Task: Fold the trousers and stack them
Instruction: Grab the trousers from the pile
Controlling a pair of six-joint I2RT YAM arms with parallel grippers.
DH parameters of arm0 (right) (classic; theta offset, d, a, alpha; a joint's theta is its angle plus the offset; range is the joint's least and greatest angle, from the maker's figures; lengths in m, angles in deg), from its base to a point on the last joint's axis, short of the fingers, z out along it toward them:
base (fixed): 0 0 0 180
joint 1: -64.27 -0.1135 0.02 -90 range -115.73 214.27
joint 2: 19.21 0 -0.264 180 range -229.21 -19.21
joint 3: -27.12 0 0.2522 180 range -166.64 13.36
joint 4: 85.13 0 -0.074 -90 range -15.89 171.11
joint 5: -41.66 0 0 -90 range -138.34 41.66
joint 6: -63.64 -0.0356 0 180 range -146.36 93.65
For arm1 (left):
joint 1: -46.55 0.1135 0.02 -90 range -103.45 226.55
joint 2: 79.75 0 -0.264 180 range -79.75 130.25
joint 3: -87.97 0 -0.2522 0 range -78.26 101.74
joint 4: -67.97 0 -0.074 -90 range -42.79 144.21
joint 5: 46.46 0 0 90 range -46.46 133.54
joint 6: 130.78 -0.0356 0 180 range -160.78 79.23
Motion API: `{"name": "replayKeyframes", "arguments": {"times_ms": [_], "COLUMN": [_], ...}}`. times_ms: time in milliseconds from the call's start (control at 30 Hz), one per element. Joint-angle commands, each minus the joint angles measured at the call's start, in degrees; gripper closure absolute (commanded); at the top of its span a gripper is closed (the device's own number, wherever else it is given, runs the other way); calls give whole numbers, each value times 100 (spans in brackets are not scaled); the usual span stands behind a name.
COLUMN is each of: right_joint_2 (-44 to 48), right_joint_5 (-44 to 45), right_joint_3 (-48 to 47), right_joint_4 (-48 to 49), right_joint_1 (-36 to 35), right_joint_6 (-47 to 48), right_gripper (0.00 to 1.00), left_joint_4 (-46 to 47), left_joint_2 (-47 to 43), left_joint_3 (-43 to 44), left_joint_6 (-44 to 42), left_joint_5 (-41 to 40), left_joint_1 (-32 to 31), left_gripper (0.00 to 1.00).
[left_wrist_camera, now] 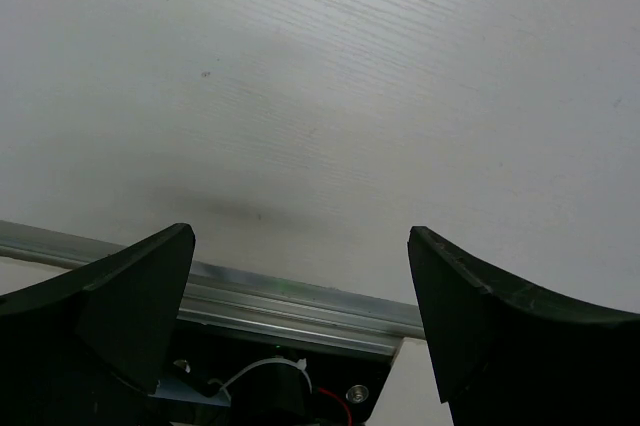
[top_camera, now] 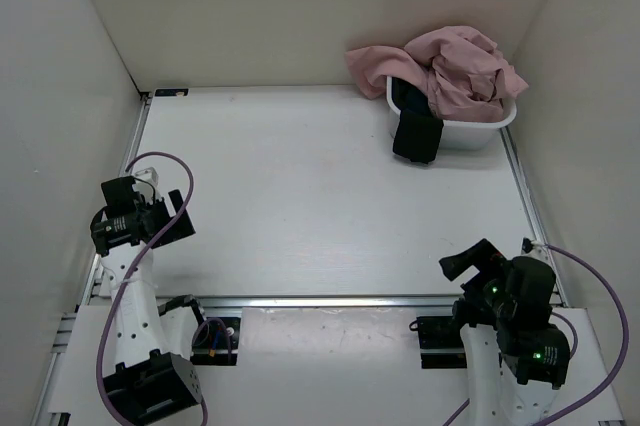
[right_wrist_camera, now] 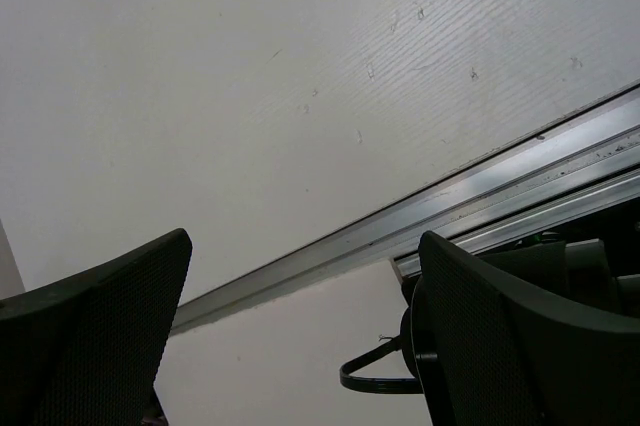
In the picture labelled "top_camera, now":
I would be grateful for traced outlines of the pink trousers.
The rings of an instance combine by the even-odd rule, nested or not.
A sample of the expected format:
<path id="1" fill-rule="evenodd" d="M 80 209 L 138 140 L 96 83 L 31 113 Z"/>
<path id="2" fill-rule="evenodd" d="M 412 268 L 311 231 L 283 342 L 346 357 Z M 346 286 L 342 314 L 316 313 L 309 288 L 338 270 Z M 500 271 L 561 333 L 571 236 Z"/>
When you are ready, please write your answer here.
<path id="1" fill-rule="evenodd" d="M 447 26 L 405 46 L 367 46 L 345 53 L 355 84 L 369 99 L 386 92 L 386 79 L 401 79 L 423 93 L 443 120 L 493 123 L 502 102 L 528 88 L 497 44 L 469 26 Z"/>

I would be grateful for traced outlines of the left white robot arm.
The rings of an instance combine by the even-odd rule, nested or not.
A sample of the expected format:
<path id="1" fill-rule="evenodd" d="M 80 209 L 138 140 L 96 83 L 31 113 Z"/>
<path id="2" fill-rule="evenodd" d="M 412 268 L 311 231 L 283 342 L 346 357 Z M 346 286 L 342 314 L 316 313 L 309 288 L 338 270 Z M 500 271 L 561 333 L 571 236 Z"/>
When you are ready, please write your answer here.
<path id="1" fill-rule="evenodd" d="M 162 194 L 147 167 L 102 183 L 105 206 L 90 225 L 114 308 L 114 350 L 103 355 L 101 379 L 113 411 L 131 425 L 151 425 L 202 401 L 192 346 L 210 323 L 191 295 L 163 304 L 153 285 L 153 251 L 194 234 L 188 215 L 152 243 L 183 204 L 179 190 Z"/>

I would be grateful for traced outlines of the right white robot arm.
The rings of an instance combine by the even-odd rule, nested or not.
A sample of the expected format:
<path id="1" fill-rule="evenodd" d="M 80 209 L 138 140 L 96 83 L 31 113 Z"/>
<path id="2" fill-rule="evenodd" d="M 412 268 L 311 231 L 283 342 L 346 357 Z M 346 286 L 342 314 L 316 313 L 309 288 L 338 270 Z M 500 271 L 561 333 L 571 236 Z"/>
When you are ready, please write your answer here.
<path id="1" fill-rule="evenodd" d="M 556 274 L 526 252 L 506 258 L 491 242 L 440 259 L 444 276 L 476 274 L 462 286 L 449 333 L 463 345 L 472 425 L 534 425 L 565 384 L 571 346 L 551 323 Z"/>

